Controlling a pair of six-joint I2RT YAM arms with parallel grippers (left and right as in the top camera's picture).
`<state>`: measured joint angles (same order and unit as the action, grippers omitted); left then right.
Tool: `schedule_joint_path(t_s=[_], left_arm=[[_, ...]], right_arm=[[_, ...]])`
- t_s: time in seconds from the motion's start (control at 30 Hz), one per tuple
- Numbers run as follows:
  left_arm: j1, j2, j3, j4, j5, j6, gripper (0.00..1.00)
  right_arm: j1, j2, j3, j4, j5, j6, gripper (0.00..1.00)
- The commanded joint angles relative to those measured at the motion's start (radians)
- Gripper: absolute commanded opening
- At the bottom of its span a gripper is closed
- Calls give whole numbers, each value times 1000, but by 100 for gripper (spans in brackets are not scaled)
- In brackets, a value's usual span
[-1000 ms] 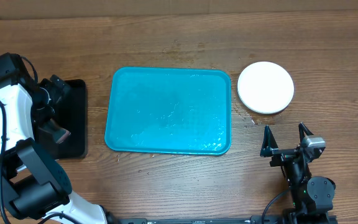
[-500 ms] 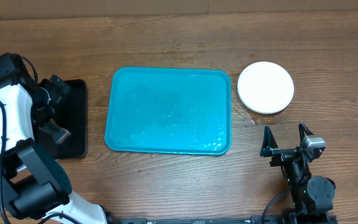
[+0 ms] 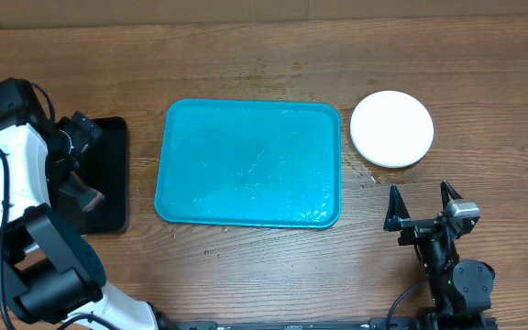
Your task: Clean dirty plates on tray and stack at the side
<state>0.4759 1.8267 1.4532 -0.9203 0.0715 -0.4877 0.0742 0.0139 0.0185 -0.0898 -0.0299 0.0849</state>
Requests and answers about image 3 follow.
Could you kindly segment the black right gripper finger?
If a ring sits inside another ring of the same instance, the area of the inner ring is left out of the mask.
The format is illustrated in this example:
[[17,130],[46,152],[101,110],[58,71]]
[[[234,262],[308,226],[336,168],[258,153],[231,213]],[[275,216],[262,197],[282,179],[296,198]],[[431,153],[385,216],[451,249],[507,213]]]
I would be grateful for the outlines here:
[[405,223],[411,219],[402,195],[396,184],[392,184],[389,194],[389,205],[383,226],[384,231],[402,231]]
[[452,211],[456,207],[456,200],[461,200],[462,196],[447,181],[443,180],[440,184],[442,206],[444,211]]

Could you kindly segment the white plate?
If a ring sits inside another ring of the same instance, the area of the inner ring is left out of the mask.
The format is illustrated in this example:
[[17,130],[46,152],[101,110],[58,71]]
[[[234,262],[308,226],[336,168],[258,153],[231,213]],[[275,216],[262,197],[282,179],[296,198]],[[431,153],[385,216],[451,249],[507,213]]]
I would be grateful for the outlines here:
[[404,168],[421,160],[433,144],[435,126],[427,108],[413,96],[380,91],[362,99],[349,125],[357,152],[383,168]]

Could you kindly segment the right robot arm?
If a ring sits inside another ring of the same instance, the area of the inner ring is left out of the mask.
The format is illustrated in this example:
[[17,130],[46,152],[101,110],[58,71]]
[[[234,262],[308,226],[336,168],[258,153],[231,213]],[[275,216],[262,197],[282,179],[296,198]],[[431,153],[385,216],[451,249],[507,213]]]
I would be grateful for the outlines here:
[[[392,304],[378,329],[496,329],[496,320],[484,312],[491,307],[495,271],[489,264],[462,260],[455,241],[470,233],[480,209],[463,198],[449,183],[440,184],[443,210],[433,219],[413,220],[396,185],[390,187],[383,229],[398,232],[398,244],[412,246],[423,265],[425,278],[414,283]],[[398,305],[412,292],[429,286],[433,305],[413,317],[395,319]]]

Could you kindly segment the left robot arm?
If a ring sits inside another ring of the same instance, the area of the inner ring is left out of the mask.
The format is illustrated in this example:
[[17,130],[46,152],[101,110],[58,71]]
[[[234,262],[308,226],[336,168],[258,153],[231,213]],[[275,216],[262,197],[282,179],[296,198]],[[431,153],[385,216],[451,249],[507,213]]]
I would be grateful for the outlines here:
[[118,116],[56,117],[35,83],[0,82],[0,313],[64,329],[166,329],[111,284],[86,237],[129,225],[129,136]]

